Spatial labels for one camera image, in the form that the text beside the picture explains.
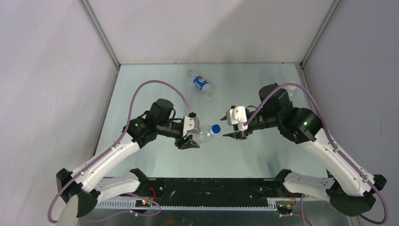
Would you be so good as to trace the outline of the clear unlabelled plastic bottle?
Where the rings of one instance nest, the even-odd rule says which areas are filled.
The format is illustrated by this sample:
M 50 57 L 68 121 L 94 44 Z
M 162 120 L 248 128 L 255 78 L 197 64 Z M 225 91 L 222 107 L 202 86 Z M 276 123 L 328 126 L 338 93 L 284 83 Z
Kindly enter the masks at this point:
M 212 133 L 212 125 L 201 125 L 196 133 L 193 134 L 193 139 L 198 144 L 211 141 L 216 134 Z

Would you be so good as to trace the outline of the blue bottle cap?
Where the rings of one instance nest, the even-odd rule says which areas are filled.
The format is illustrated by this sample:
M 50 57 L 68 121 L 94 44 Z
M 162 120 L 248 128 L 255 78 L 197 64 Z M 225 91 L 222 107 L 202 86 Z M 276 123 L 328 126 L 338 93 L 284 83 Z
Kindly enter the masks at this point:
M 218 124 L 214 124 L 211 127 L 212 133 L 218 134 L 221 132 L 221 127 Z

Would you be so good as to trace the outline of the clear bottle with yellow label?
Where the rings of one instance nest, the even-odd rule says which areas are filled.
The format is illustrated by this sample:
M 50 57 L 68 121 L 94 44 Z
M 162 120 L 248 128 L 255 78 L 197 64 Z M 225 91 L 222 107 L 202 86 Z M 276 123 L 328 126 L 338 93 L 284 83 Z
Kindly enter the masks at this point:
M 289 91 L 289 90 L 287 90 L 287 93 L 288 93 L 288 96 L 289 96 L 290 101 L 291 101 L 291 102 L 294 102 L 295 99 L 296 99 L 296 96 L 297 96 L 297 89 L 296 89 L 296 91 Z

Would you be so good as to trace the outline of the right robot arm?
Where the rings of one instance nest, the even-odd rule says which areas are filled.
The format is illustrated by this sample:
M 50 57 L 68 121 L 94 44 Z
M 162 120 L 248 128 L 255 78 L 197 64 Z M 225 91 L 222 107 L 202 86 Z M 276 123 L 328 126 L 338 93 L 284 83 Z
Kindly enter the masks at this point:
M 287 140 L 308 150 L 330 173 L 328 178 L 281 170 L 274 178 L 274 192 L 280 197 L 289 193 L 310 195 L 329 202 L 337 211 L 363 217 L 375 204 L 387 180 L 382 175 L 367 172 L 338 145 L 323 120 L 308 108 L 295 107 L 286 87 L 271 84 L 259 90 L 261 104 L 250 111 L 244 106 L 232 106 L 223 120 L 233 126 L 229 134 L 244 140 L 256 130 L 277 128 Z

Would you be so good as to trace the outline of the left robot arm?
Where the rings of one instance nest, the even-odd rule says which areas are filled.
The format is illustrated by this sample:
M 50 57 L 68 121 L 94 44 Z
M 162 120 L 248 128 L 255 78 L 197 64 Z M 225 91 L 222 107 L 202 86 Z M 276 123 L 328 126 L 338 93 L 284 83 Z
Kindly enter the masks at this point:
M 190 135 L 199 127 L 196 113 L 190 112 L 181 119 L 173 119 L 170 117 L 173 110 L 170 101 L 158 99 L 148 111 L 130 119 L 120 137 L 108 148 L 74 170 L 63 168 L 57 172 L 57 190 L 63 201 L 68 203 L 73 196 L 78 197 L 77 218 L 87 215 L 99 202 L 111 197 L 132 192 L 137 196 L 147 194 L 148 178 L 139 169 L 114 178 L 106 178 L 106 174 L 158 135 L 174 138 L 175 146 L 180 150 L 199 148 Z

